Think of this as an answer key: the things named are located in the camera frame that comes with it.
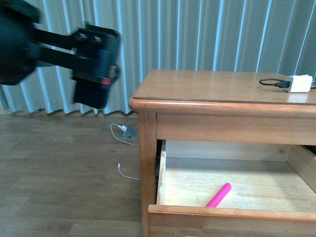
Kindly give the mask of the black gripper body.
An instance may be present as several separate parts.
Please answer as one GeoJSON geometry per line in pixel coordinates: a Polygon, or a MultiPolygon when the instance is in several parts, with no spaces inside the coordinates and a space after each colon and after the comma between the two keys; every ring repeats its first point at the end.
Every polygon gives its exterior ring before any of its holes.
{"type": "Polygon", "coordinates": [[[79,45],[76,56],[84,59],[83,65],[73,70],[76,81],[73,103],[80,103],[95,109],[105,108],[110,88],[120,75],[116,64],[121,35],[109,28],[85,24],[76,33],[79,45]]]}

